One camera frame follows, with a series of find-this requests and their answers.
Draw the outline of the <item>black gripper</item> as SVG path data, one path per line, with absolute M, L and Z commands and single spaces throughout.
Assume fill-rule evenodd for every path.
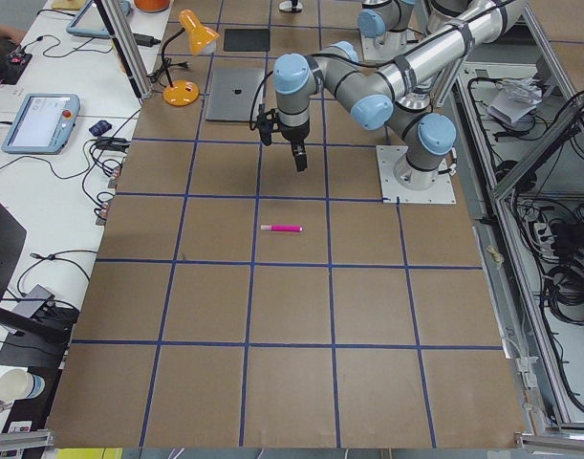
M 291 126 L 280 121 L 279 131 L 283 138 L 291 144 L 296 171 L 305 171 L 308 167 L 308 160 L 304 142 L 310 134 L 310 123 L 305 121 L 302 124 Z

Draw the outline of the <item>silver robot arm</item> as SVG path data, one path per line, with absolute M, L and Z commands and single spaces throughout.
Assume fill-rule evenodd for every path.
M 348 43 L 311 55 L 278 57 L 273 67 L 277 107 L 270 114 L 291 145 L 296 170 L 301 172 L 308 164 L 306 104 L 311 95 L 327 90 L 364 129 L 379 129 L 392 119 L 397 102 L 475 47 L 497 40 L 526 5 L 525 1 L 472 1 L 466 11 L 445 20 L 417 46 L 373 65 L 370 75 L 352 60 L 355 49 Z
M 414 48 L 419 39 L 407 36 L 415 1 L 363 1 L 357 28 L 365 61 L 384 61 Z

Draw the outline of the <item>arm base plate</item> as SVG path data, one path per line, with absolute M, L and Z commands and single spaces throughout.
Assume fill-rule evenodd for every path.
M 363 60 L 368 63 L 383 62 L 406 51 L 418 43 L 419 37 L 412 31 L 402 33 L 387 32 L 383 36 L 360 37 Z
M 384 204 L 455 205 L 454 171 L 445 157 L 439 168 L 423 172 L 407 162 L 405 145 L 378 145 L 377 165 Z

